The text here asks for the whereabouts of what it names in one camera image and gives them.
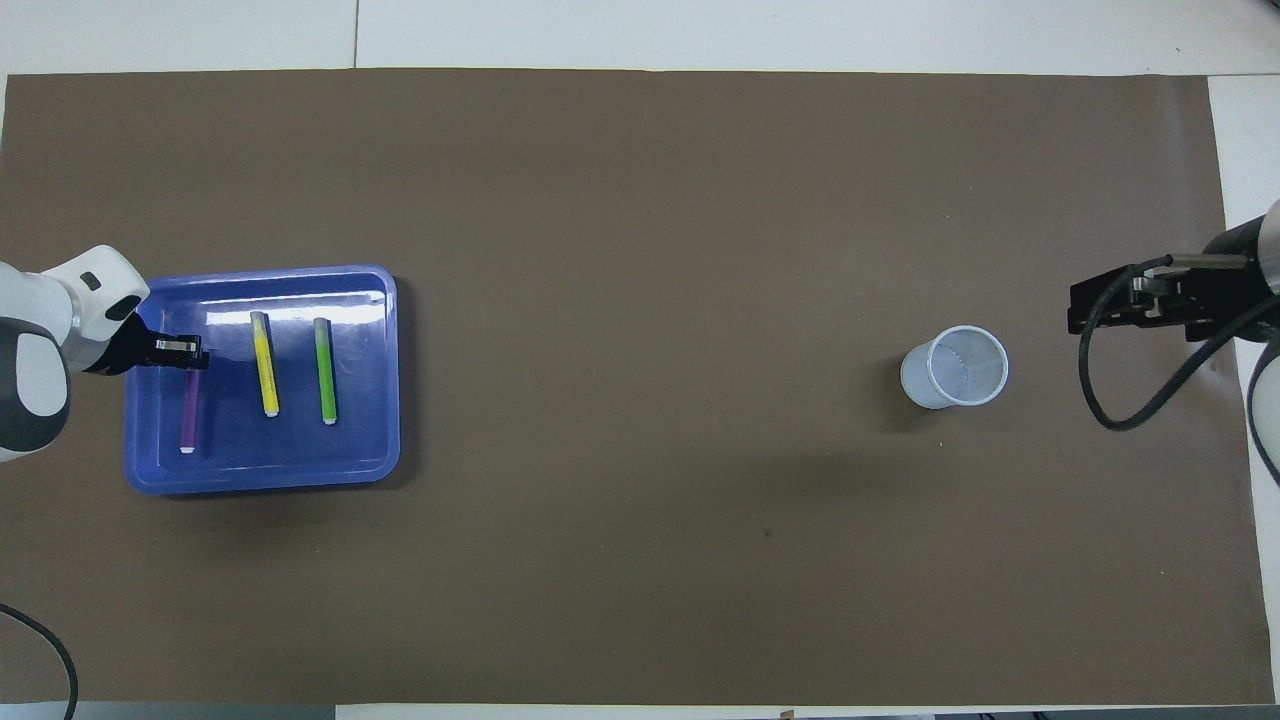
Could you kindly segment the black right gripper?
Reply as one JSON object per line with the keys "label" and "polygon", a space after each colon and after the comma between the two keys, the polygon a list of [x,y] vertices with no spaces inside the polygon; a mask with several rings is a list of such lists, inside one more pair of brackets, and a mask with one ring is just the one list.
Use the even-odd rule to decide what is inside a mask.
{"label": "black right gripper", "polygon": [[[1132,301],[1132,268],[1123,265],[1073,284],[1069,290],[1068,333],[1080,336],[1094,305],[1117,279],[1125,286],[1106,300],[1097,327],[1126,325],[1137,316]],[[1276,218],[1254,218],[1210,241],[1199,254],[1172,258],[1175,295],[1165,300],[1189,342],[1207,340],[1279,291]]]}

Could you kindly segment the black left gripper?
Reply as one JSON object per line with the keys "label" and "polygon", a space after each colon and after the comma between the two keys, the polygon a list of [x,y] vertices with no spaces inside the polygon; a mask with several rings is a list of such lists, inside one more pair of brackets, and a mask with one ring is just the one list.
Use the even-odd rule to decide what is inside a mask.
{"label": "black left gripper", "polygon": [[100,374],[120,375],[136,366],[154,365],[201,372],[209,366],[209,352],[198,334],[159,336],[141,315],[132,313],[100,357]]}

